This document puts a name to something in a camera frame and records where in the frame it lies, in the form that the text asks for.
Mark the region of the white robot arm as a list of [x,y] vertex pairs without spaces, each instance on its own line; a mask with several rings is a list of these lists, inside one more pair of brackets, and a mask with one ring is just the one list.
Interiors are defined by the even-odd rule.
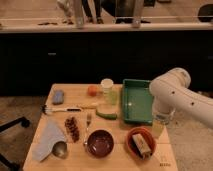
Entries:
[[213,129],[213,91],[194,92],[189,89],[190,83],[191,77],[183,68],[173,68],[150,82],[155,138],[161,136],[176,111],[189,114]]

